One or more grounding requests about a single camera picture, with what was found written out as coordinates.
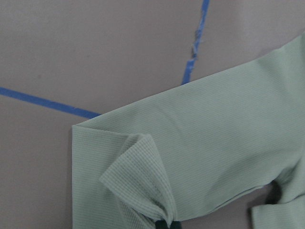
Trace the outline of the olive green long-sleeve shirt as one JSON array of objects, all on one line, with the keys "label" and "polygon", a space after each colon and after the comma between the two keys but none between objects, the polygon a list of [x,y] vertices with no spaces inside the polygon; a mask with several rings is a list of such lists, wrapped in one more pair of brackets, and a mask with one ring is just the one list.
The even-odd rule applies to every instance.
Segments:
[{"label": "olive green long-sleeve shirt", "polygon": [[255,229],[305,226],[305,37],[72,127],[72,226],[153,229],[276,182]]}]

